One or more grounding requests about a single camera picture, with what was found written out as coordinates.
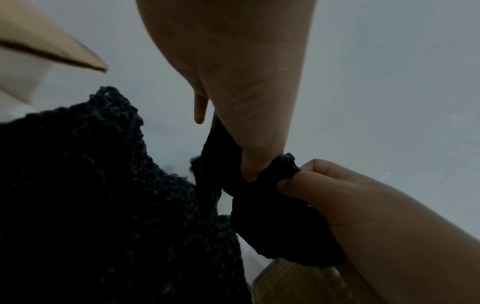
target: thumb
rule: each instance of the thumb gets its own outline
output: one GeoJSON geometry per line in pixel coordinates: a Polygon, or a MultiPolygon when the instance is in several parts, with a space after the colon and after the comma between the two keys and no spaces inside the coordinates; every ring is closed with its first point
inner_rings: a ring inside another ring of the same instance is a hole
{"type": "Polygon", "coordinates": [[[270,166],[272,158],[251,157],[245,150],[241,154],[241,174],[247,182],[254,182],[260,172],[270,166]]]}
{"type": "Polygon", "coordinates": [[[306,170],[277,183],[281,194],[306,202],[327,220],[333,216],[334,206],[341,198],[344,186],[344,181],[306,170]]]}

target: black knitted fabric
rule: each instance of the black knitted fabric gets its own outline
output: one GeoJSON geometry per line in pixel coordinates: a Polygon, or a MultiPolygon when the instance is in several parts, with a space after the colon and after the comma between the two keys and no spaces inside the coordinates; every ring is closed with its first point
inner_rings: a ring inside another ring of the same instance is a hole
{"type": "Polygon", "coordinates": [[[304,265],[341,264],[344,253],[325,218],[305,202],[282,196],[276,182],[300,169],[285,154],[275,159],[253,183],[240,172],[241,148],[221,123],[211,130],[200,157],[191,161],[197,197],[205,216],[216,213],[216,198],[223,189],[233,196],[232,228],[259,254],[282,257],[304,265]]]}
{"type": "Polygon", "coordinates": [[[251,303],[229,217],[147,155],[112,87],[0,124],[0,302],[251,303]]]}

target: cardboard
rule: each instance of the cardboard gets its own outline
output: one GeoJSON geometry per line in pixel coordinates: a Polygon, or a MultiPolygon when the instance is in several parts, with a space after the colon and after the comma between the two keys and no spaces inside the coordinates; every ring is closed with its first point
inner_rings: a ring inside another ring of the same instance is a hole
{"type": "Polygon", "coordinates": [[[276,259],[255,279],[255,304],[341,304],[352,297],[334,268],[319,269],[276,259]]]}
{"type": "Polygon", "coordinates": [[[0,47],[71,66],[108,70],[95,53],[26,0],[0,0],[0,47]]]}

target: black cloth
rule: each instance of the black cloth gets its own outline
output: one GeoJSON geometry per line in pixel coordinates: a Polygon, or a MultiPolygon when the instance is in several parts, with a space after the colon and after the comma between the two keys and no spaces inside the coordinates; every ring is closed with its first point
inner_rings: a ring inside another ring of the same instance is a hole
{"type": "Polygon", "coordinates": [[[232,228],[259,254],[318,267],[341,264],[344,253],[325,218],[305,202],[277,190],[277,181],[299,172],[295,158],[285,154],[275,159],[253,183],[242,178],[241,158],[241,148],[217,123],[201,156],[191,161],[202,214],[207,218],[216,214],[223,189],[233,197],[232,228]]]}
{"type": "Polygon", "coordinates": [[[251,303],[228,216],[147,155],[118,90],[0,124],[0,302],[251,303]]]}

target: crocheted fabric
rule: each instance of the crocheted fabric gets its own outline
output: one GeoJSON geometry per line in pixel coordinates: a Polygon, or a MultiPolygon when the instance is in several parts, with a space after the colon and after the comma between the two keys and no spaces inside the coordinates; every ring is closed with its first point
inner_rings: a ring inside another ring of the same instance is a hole
{"type": "Polygon", "coordinates": [[[201,156],[191,161],[202,214],[215,215],[223,189],[233,196],[232,228],[259,254],[318,267],[341,264],[344,253],[325,218],[305,202],[277,190],[277,181],[300,170],[295,158],[282,155],[255,182],[247,183],[240,172],[241,157],[241,148],[218,122],[201,156]]]}
{"type": "Polygon", "coordinates": [[[229,217],[201,216],[141,125],[112,87],[0,125],[0,302],[251,303],[229,217]]]}

